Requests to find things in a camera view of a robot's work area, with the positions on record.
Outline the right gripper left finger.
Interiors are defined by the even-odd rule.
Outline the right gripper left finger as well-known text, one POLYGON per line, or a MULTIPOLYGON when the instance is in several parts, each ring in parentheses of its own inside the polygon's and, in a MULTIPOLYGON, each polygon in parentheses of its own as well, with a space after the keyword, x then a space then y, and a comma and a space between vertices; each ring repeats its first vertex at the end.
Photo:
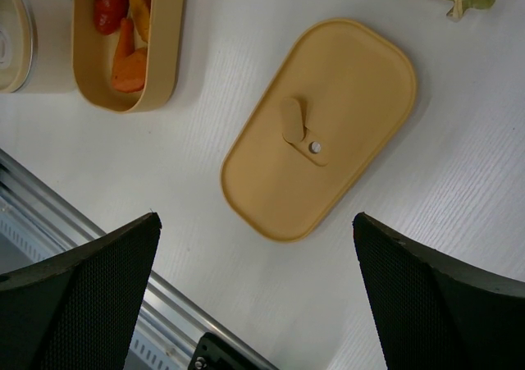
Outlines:
POLYGON ((148 213, 1 276, 3 369, 122 369, 162 223, 148 213))

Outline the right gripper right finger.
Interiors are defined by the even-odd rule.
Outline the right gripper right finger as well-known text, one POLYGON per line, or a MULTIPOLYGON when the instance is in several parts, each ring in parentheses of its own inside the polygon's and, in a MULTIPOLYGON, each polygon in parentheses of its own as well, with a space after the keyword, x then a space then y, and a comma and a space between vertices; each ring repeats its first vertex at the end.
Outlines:
POLYGON ((522 369, 524 284, 361 212, 354 246, 389 369, 522 369))

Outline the oblong tan box lid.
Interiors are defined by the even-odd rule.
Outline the oblong tan box lid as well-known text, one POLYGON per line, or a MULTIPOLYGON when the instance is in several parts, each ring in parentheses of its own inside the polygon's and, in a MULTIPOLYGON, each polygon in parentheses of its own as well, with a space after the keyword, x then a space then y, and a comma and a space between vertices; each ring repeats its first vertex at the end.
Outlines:
POLYGON ((294 43, 221 167, 231 208, 257 233, 310 234, 405 123, 418 81, 402 50, 347 18, 294 43))

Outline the orange toy chicken leg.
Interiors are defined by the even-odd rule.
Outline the orange toy chicken leg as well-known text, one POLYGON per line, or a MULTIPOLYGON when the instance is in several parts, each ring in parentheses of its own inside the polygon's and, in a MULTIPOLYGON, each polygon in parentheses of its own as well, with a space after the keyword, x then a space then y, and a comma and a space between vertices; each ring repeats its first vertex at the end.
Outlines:
POLYGON ((134 22, 124 18, 120 23, 120 35, 112 62, 111 83, 114 90, 132 94, 145 86, 147 48, 135 48, 134 22))

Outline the oblong tan lunch box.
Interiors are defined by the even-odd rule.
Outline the oblong tan lunch box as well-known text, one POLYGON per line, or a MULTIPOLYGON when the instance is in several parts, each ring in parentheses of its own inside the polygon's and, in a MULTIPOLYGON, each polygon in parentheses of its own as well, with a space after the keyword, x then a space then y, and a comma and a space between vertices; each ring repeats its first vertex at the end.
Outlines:
POLYGON ((111 85, 112 59, 118 34, 104 36, 94 25, 95 0, 73 0, 72 68, 83 97, 115 113, 147 112, 163 106, 177 83, 185 0, 152 0, 149 42, 136 35, 138 47, 148 49, 145 86, 125 94, 111 85))

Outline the round tan lid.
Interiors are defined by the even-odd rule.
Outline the round tan lid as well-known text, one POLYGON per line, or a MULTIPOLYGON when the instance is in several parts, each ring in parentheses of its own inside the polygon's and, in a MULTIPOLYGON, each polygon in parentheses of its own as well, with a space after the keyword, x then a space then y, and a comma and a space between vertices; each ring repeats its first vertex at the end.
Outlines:
POLYGON ((25 0, 1 0, 1 93, 24 86, 34 55, 34 27, 25 0))

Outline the small orange toy piece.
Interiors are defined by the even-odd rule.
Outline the small orange toy piece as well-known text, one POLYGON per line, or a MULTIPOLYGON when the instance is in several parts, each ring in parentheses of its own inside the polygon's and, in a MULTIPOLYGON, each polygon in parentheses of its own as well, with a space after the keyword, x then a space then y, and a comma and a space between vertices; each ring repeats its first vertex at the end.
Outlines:
POLYGON ((129 0, 130 14, 140 38, 148 43, 152 0, 129 0))

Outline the round steel container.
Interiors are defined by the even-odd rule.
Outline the round steel container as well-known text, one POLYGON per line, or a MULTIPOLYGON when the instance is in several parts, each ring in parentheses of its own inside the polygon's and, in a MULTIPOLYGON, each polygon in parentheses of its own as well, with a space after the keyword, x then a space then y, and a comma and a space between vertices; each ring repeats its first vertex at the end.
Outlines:
POLYGON ((25 2, 34 27, 34 55, 27 81, 14 93, 71 92, 75 89, 71 64, 71 0, 25 2))

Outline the red toy shrimp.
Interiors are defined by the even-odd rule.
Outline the red toy shrimp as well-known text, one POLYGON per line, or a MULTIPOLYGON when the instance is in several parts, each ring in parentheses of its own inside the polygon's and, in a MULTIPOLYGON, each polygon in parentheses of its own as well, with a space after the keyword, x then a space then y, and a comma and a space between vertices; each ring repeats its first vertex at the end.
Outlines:
POLYGON ((121 19, 126 17, 128 0, 94 0, 94 25, 102 35, 116 32, 121 19))

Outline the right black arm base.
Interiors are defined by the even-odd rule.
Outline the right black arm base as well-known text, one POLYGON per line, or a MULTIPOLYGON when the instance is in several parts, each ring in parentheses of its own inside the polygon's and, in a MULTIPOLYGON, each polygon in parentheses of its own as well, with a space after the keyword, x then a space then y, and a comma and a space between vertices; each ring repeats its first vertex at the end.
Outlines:
POLYGON ((259 370, 259 367, 220 337, 207 332, 200 338, 188 369, 259 370))

